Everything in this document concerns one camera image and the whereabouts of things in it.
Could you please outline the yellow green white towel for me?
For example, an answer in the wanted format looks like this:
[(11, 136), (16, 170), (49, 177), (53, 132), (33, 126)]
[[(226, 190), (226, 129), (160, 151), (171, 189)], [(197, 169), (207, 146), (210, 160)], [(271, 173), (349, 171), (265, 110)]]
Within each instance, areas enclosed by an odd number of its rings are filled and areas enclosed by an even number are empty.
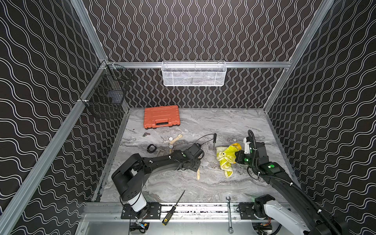
[(228, 147), (220, 146), (216, 148), (216, 159), (226, 178), (230, 178), (233, 175), (232, 165), (236, 163), (235, 153), (241, 150), (242, 147), (239, 143), (234, 143)]

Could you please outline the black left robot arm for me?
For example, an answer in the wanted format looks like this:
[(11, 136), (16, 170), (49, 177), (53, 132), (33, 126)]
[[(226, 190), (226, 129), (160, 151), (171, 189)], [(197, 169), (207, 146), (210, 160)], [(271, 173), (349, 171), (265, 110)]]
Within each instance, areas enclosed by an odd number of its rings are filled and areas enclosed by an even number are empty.
[(145, 158), (139, 153), (131, 155), (111, 176), (122, 206), (129, 205), (134, 212), (141, 212), (147, 207), (142, 190), (153, 174), (175, 170), (198, 172), (205, 156), (201, 147), (195, 142), (185, 150), (175, 150), (160, 157)]

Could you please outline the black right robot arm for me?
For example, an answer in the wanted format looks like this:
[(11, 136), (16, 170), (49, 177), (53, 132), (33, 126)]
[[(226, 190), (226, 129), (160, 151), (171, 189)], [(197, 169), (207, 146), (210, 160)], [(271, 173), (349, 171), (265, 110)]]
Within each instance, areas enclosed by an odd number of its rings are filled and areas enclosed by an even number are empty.
[(274, 219), (279, 228), (294, 235), (347, 235), (349, 225), (345, 219), (335, 217), (318, 205), (286, 173), (277, 162), (270, 161), (265, 144), (257, 142), (252, 130), (244, 138), (244, 150), (235, 153), (236, 163), (247, 166), (259, 179), (278, 191), (292, 206), (292, 212), (275, 197), (266, 194), (255, 198), (251, 208), (257, 219)]

